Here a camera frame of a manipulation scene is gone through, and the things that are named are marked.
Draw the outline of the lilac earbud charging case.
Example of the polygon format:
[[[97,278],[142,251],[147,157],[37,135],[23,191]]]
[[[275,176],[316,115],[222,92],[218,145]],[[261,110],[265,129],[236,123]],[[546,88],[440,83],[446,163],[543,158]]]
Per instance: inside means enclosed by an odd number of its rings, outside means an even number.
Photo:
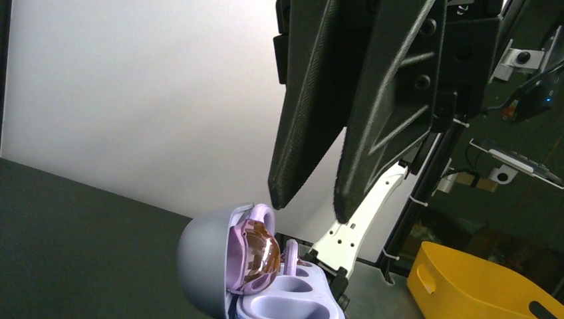
[[[281,249],[266,204],[224,207],[191,220],[178,242],[180,286],[212,318],[344,318],[323,270]]]

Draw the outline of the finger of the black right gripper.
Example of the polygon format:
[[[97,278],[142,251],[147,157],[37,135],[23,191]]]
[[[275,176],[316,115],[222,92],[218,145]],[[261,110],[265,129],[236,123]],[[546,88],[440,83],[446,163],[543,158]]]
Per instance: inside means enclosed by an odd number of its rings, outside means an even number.
[[[283,209],[346,126],[378,1],[277,1],[273,39],[283,108],[268,176]]]

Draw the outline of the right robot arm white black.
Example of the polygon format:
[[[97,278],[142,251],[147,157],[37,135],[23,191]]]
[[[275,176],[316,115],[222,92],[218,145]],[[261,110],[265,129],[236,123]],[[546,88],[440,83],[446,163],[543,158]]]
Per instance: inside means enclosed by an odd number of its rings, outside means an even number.
[[[340,306],[360,246],[409,175],[440,176],[439,157],[475,116],[497,62],[507,1],[277,1],[283,109],[268,177],[286,207],[339,134],[336,221],[306,254]]]

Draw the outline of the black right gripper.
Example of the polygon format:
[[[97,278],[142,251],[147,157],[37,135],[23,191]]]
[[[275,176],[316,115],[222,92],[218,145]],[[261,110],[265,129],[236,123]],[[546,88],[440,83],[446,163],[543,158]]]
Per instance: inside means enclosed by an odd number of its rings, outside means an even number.
[[[420,140],[477,113],[501,23],[488,5],[460,19],[447,1],[278,1],[273,168],[315,169],[345,132],[333,207],[348,223]]]

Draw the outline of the lilac earbud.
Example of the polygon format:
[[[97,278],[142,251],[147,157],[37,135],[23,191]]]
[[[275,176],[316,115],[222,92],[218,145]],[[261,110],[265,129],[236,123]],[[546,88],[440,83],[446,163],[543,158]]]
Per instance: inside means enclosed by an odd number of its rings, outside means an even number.
[[[299,258],[299,244],[295,239],[289,239],[286,242],[283,264],[283,274],[287,276],[295,276],[298,266],[306,266],[305,262]]]
[[[266,204],[254,206],[248,217],[229,228],[225,285],[228,292],[257,294],[275,280],[281,264],[281,249],[273,231],[272,209]]]

